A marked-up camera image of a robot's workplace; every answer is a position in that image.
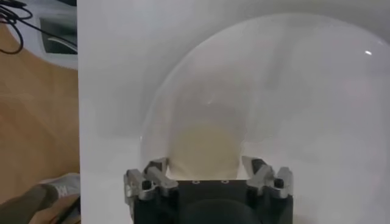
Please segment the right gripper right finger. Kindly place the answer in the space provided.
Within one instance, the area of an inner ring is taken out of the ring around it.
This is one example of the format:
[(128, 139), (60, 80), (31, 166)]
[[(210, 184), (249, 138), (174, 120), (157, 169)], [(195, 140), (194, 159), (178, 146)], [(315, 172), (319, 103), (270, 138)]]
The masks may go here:
[(242, 164), (249, 179), (247, 186), (263, 195), (269, 189), (273, 198), (288, 198), (293, 195), (293, 173), (289, 167), (281, 167), (277, 173), (264, 160), (242, 156)]

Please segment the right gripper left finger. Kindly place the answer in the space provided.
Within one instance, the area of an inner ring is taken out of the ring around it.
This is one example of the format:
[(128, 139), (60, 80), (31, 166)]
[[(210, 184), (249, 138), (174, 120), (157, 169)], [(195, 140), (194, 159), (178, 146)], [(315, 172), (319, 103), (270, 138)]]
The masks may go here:
[(167, 157), (149, 161), (141, 172), (138, 169), (127, 170), (124, 174), (125, 203), (133, 211), (135, 200), (149, 201), (157, 192), (168, 197), (179, 187), (176, 180), (166, 176), (169, 159)]

